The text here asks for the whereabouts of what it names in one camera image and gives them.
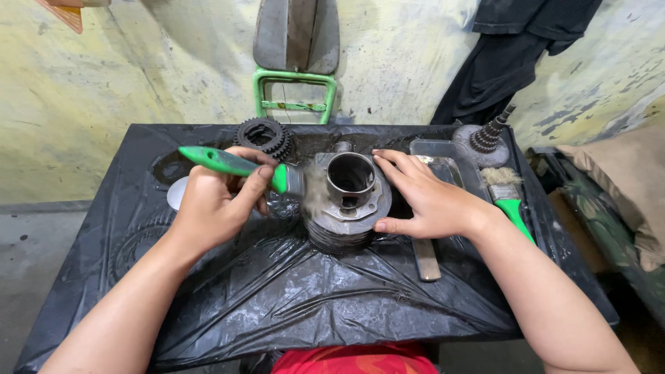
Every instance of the green metal frame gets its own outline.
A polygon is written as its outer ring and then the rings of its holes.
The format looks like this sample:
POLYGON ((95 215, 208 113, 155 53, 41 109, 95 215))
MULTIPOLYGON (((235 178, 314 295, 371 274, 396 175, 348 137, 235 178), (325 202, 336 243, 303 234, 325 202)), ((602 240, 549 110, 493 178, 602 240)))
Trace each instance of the green metal frame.
POLYGON ((254 85, 254 101, 256 104, 256 115, 267 117, 266 108, 310 110, 321 112, 319 124, 327 124, 333 111, 334 96, 337 93, 337 82, 334 74, 319 75, 309 73, 295 73, 291 71, 272 71, 261 67, 256 68, 252 76, 254 85), (324 104, 303 104, 293 102, 277 102, 265 100, 265 82, 266 81, 298 81, 309 83, 311 85, 325 85, 326 99, 324 104))

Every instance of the yellow wall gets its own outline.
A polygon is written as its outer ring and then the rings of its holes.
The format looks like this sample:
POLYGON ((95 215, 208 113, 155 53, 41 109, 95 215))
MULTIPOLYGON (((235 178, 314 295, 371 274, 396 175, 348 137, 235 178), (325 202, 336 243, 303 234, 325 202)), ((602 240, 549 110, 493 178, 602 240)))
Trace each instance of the yellow wall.
MULTIPOLYGON (((254 116, 258 3, 116 0, 84 9, 84 33, 76 35, 34 1, 5 1, 0 204, 92 198, 130 123, 254 116)), ((468 32, 475 7, 475 0, 338 0, 340 90, 331 122, 429 123, 477 39, 468 32)), ((544 57, 537 82, 517 95, 520 145, 583 142, 655 95, 665 75, 663 19, 657 0, 605 0, 587 36, 544 57)), ((290 101, 316 93, 271 89, 290 101)))

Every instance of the red shirt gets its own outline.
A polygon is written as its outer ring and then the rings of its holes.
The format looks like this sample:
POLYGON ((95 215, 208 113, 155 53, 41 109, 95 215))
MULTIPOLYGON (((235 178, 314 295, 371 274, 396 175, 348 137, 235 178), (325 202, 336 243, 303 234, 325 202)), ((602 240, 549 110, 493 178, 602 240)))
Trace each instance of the red shirt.
POLYGON ((271 374, 438 374, 420 346, 352 345, 288 351, 271 374))

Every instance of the gear cluster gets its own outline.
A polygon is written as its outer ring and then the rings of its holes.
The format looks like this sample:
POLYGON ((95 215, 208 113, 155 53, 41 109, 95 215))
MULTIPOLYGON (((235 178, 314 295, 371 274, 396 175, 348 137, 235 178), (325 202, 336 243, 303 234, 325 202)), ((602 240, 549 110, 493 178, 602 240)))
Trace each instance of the gear cluster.
POLYGON ((253 118, 240 124, 233 143, 265 152, 282 161, 289 153, 291 139, 287 129, 270 118, 253 118))

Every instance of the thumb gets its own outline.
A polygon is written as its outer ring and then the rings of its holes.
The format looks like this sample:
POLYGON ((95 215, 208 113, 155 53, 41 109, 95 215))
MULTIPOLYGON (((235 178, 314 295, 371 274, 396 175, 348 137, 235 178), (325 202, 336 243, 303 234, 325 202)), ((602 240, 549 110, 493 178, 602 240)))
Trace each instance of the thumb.
POLYGON ((397 218, 385 217, 381 218, 374 224, 374 231, 386 232, 388 234, 404 234, 409 236, 418 236, 418 225, 416 221, 411 220, 398 220, 397 218))
POLYGON ((252 207, 256 204, 256 201, 263 196, 274 173, 275 169, 268 165, 261 165, 256 168, 256 170, 247 177, 247 181, 240 192, 238 192, 238 195, 231 200, 227 206, 233 210, 249 215, 252 207))

